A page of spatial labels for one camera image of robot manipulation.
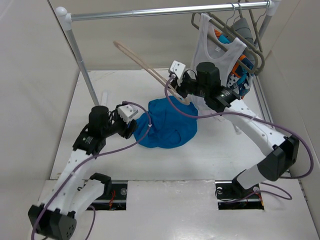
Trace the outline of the blue t shirt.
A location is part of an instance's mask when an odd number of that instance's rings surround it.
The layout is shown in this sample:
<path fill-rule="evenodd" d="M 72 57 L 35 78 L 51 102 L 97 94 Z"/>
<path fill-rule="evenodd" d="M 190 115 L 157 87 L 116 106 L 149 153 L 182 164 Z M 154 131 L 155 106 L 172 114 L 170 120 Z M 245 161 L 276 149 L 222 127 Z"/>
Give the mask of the blue t shirt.
<path fill-rule="evenodd" d="M 177 148 L 198 131 L 197 120 L 180 114 L 166 98 L 150 101 L 148 114 L 143 113 L 136 122 L 134 138 L 146 148 Z"/>

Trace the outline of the beige wooden hanger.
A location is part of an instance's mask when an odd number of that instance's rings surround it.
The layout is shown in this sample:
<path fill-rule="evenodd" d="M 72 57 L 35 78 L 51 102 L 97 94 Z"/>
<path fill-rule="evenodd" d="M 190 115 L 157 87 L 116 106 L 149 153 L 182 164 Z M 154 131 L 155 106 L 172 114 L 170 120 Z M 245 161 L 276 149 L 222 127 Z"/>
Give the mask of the beige wooden hanger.
<path fill-rule="evenodd" d="M 136 64 L 138 64 L 142 69 L 144 69 L 147 73 L 149 73 L 153 78 L 155 78 L 163 87 L 165 87 L 167 80 L 162 77 L 152 66 L 146 63 L 138 54 L 133 52 L 127 46 L 122 44 L 121 42 L 115 40 L 113 41 L 114 46 L 124 53 L 127 57 L 133 60 Z M 177 91 L 171 86 L 168 87 L 168 92 L 171 93 L 181 104 L 188 106 L 190 101 L 181 97 Z"/>

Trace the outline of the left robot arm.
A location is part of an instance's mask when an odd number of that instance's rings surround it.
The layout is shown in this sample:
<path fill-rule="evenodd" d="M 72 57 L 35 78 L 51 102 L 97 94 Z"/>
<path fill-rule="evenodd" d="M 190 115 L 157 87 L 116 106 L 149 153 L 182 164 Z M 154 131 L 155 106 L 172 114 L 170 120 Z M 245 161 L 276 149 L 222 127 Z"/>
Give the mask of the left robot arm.
<path fill-rule="evenodd" d="M 125 139 L 131 137 L 137 126 L 134 120 L 137 113 L 137 108 L 128 102 L 117 105 L 113 111 L 103 105 L 91 109 L 88 123 L 75 140 L 69 160 L 50 194 L 28 211 L 31 239 L 40 234 L 53 240 L 69 240 L 80 215 L 94 200 L 111 194 L 111 178 L 100 173 L 93 174 L 82 189 L 78 188 L 108 137 L 116 134 Z"/>

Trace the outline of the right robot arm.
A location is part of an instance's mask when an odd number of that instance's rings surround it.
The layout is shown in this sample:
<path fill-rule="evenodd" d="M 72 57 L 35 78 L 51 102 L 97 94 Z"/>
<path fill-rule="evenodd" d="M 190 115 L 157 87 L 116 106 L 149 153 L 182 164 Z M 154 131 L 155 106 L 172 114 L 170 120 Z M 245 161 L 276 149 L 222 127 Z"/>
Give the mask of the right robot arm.
<path fill-rule="evenodd" d="M 200 97 L 205 105 L 216 113 L 222 113 L 244 132 L 260 149 L 265 158 L 248 168 L 231 182 L 231 191 L 237 197 L 243 197 L 253 186 L 264 181 L 275 182 L 295 162 L 300 141 L 295 136 L 284 134 L 266 126 L 259 119 L 254 121 L 254 112 L 248 108 L 233 89 L 222 85 L 219 69 L 212 62 L 201 62 L 192 78 L 185 64 L 173 61 L 169 72 L 175 75 L 171 86 L 182 97 L 188 95 Z"/>

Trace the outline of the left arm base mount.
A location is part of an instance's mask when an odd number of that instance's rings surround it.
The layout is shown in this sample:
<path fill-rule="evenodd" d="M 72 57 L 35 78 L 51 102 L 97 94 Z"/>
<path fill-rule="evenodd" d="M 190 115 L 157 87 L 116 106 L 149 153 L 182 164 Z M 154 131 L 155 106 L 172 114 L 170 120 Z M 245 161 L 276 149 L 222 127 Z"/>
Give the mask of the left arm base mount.
<path fill-rule="evenodd" d="M 125 211 L 127 208 L 128 181 L 113 180 L 111 190 L 95 199 L 90 206 L 97 211 Z"/>

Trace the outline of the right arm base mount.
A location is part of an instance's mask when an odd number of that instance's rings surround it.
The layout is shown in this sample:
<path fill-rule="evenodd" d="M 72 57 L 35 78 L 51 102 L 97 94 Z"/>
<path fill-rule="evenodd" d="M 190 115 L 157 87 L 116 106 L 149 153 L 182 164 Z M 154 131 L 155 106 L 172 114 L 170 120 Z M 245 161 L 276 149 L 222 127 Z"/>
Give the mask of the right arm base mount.
<path fill-rule="evenodd" d="M 219 210 L 264 210 L 258 184 L 237 192 L 229 180 L 215 181 L 217 207 Z"/>

